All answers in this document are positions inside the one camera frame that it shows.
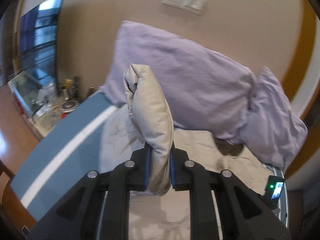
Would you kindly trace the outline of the beige puffer jacket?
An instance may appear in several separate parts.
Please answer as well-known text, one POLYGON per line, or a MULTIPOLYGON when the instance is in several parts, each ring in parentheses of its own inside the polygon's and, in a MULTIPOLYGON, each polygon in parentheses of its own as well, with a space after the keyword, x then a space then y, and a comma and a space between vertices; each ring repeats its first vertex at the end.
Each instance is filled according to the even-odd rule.
POLYGON ((132 64, 120 76, 125 104, 104 123, 99 171, 111 171, 149 144, 151 176, 148 189, 130 194, 130 239, 189 239, 190 200, 175 191, 169 178, 169 148, 185 150, 206 169, 232 171, 247 187, 263 194, 270 171, 248 150, 223 155, 211 133, 175 129, 162 89, 149 66, 132 64))

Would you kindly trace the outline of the black device green light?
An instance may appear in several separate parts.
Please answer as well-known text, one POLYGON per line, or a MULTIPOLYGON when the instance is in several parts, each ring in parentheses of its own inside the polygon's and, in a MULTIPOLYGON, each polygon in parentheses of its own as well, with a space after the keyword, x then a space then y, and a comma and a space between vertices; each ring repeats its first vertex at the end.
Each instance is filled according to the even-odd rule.
POLYGON ((269 176, 263 200, 268 207, 277 205, 284 187, 285 179, 279 176, 269 176))

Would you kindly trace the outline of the large lilac pillow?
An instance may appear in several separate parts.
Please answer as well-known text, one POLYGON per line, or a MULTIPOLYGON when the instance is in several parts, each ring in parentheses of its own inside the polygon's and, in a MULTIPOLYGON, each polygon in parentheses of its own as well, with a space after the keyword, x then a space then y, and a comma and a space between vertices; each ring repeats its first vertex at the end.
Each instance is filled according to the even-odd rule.
POLYGON ((249 68, 163 29, 124 21, 117 33, 111 69, 101 86, 115 105, 126 101, 123 74, 131 64, 150 67, 176 126, 239 142, 237 133, 246 123, 255 84, 249 68))

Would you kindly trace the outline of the clear plastic bottle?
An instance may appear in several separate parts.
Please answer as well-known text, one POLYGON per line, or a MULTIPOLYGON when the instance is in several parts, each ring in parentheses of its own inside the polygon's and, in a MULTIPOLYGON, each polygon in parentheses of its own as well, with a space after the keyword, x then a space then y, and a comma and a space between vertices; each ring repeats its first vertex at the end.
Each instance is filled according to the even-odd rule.
POLYGON ((40 106, 43 106, 49 103, 54 105, 56 104, 57 100, 58 100, 57 88, 55 83, 53 82, 39 89, 37 93, 37 103, 40 106))

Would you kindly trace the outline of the blue white striped bedsheet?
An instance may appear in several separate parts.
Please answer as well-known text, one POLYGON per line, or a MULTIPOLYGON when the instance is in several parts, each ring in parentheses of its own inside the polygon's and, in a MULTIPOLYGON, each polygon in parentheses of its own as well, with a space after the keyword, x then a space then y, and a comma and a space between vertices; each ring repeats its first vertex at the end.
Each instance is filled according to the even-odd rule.
POLYGON ((23 163, 11 188, 36 221, 89 171, 102 172, 101 135, 115 111, 96 92, 61 120, 23 163))

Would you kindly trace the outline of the white wall switch panel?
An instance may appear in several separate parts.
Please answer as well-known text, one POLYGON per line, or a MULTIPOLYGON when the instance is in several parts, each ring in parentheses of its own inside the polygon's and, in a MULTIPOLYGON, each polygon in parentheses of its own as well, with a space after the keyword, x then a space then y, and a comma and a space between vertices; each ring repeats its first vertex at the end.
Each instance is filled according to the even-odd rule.
POLYGON ((207 0, 161 0, 161 4, 201 15, 207 0))

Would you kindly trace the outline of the round metal tin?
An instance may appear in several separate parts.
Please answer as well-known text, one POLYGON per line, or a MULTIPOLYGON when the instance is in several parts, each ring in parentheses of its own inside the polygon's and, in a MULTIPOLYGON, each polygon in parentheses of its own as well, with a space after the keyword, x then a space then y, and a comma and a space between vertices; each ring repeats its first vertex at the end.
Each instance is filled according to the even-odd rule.
POLYGON ((63 113, 71 113, 76 109, 76 107, 78 107, 78 105, 79 105, 78 101, 76 101, 76 100, 68 100, 68 101, 63 102, 60 105, 60 110, 63 113))

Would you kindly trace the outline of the glass-top bedside table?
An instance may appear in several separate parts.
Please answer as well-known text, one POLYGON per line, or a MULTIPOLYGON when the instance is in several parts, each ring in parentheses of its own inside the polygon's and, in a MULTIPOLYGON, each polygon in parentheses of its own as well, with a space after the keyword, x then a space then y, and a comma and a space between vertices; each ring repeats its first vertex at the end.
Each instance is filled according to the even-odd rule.
MULTIPOLYGON (((48 83, 44 86, 53 82, 48 76, 45 80, 48 83)), ((39 140, 45 138, 60 120, 69 114, 61 112, 60 105, 65 101, 74 100, 67 98, 68 90, 64 89, 61 95, 57 93, 56 104, 40 106, 37 103, 37 93, 44 86, 25 70, 10 80, 8 86, 24 121, 39 140)))

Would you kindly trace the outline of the dark bottle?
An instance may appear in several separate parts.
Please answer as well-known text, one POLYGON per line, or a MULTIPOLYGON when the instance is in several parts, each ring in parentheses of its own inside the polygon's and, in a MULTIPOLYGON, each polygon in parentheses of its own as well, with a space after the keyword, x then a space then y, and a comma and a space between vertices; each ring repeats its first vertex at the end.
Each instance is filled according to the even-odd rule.
POLYGON ((73 98, 79 100, 79 77, 73 77, 73 98))

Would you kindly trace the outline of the small lilac pillow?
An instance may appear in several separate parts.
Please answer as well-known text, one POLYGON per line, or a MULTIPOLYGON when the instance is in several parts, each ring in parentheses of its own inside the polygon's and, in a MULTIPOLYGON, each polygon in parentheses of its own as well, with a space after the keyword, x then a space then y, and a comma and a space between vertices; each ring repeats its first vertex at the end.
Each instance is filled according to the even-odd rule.
POLYGON ((291 111, 280 81, 264 67, 253 88, 240 139, 260 161, 285 172, 307 136, 308 128, 291 111))

